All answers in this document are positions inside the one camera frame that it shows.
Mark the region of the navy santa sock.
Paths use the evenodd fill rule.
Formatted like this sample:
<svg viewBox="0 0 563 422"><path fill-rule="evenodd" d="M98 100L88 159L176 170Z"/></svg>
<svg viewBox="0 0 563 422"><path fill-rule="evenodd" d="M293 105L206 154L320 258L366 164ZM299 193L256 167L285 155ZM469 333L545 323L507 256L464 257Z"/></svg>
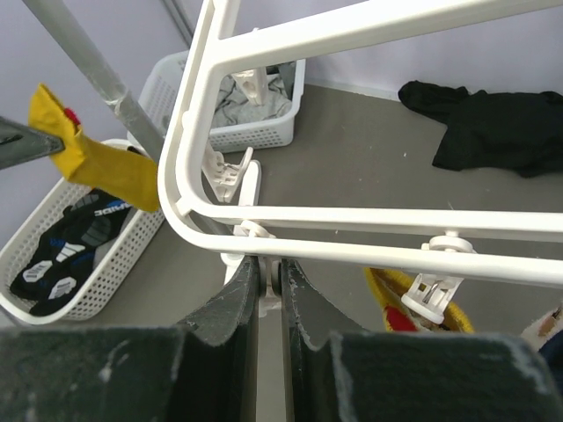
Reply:
<svg viewBox="0 0 563 422"><path fill-rule="evenodd" d="M562 302L523 330L520 337L545 360L557 379L562 378Z"/></svg>

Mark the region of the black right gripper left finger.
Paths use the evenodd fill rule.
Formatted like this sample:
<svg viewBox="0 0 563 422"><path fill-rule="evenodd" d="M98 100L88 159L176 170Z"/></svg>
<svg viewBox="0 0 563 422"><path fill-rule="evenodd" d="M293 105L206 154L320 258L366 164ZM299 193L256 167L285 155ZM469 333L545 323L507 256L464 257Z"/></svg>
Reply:
<svg viewBox="0 0 563 422"><path fill-rule="evenodd" d="M178 323L1 333L4 421L252 421L259 262Z"/></svg>

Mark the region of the black blue patterned sock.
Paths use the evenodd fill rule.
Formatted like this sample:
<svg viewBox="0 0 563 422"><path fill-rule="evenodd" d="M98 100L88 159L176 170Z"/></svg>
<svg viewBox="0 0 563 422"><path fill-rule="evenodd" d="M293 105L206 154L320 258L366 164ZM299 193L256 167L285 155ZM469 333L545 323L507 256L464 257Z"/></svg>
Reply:
<svg viewBox="0 0 563 422"><path fill-rule="evenodd" d="M134 213L126 201L90 190L40 236L31 259L11 283L11 293L33 302L33 316L55 313L89 279Z"/></svg>

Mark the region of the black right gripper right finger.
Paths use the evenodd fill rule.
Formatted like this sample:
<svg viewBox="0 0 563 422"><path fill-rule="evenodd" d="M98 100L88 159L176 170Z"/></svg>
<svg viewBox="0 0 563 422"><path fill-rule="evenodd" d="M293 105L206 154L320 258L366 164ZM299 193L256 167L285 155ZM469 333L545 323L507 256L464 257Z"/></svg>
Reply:
<svg viewBox="0 0 563 422"><path fill-rule="evenodd" d="M290 421L559 421L545 361L498 334L366 331L281 262Z"/></svg>

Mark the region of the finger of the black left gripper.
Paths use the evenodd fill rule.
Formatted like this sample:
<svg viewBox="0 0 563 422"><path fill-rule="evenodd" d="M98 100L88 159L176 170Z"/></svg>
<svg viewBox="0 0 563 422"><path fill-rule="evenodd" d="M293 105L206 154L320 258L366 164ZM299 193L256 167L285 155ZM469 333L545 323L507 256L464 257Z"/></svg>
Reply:
<svg viewBox="0 0 563 422"><path fill-rule="evenodd" d="M0 169L25 164L65 150L60 137L1 118Z"/></svg>

